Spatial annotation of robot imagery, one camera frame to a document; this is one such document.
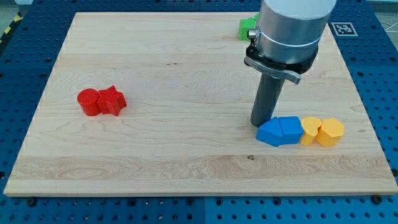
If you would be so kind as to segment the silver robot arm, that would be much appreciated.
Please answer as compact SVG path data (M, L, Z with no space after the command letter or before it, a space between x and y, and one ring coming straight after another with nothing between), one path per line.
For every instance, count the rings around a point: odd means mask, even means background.
M298 84L317 56L336 0L263 0L244 63L275 79Z

